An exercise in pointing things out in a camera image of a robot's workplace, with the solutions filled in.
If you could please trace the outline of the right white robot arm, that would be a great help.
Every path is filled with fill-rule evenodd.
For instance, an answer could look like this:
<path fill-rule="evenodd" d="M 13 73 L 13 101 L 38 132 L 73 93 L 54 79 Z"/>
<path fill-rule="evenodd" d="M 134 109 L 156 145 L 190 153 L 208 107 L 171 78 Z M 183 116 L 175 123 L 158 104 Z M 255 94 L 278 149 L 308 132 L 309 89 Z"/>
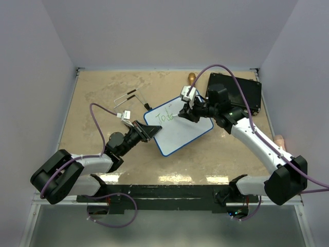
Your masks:
<path fill-rule="evenodd" d="M 223 85 L 213 85 L 207 90 L 208 98 L 197 95 L 192 86 L 184 86 L 180 93 L 185 103 L 178 116 L 191 122 L 212 118 L 227 133 L 240 140 L 262 162 L 269 176 L 251 177 L 243 174 L 229 183 L 225 191 L 234 202 L 241 202 L 248 195 L 267 196 L 276 205 L 283 205 L 307 188 L 307 161 L 294 157 L 277 146 L 260 129 L 252 124 L 251 117 L 231 104 Z"/>

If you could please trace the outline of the blue framed whiteboard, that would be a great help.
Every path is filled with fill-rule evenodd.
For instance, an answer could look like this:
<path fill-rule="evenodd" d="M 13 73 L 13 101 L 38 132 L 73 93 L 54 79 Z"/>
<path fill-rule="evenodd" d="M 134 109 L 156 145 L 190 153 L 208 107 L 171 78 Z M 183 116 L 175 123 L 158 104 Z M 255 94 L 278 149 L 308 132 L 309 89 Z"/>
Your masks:
<path fill-rule="evenodd" d="M 184 102 L 180 97 L 176 97 L 146 112 L 143 116 L 147 125 L 162 126 L 162 130 L 154 137 L 162 156 L 173 154 L 214 128 L 210 118 L 201 118 L 198 123 L 181 117 L 173 118 L 172 115 L 178 114 L 183 106 Z"/>

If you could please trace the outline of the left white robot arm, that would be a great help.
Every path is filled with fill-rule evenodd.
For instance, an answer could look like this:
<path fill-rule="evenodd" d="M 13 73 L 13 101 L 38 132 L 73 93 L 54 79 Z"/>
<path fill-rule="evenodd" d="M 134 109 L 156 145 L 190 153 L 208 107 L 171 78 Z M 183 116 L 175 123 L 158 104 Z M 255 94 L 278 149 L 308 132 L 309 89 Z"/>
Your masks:
<path fill-rule="evenodd" d="M 134 121 L 126 134 L 110 135 L 104 151 L 94 155 L 73 155 L 58 150 L 30 178 L 41 199 L 57 204 L 67 196 L 86 195 L 95 202 L 106 197 L 104 182 L 99 173 L 112 173 L 122 164 L 122 157 L 139 142 L 147 143 L 162 129 Z"/>

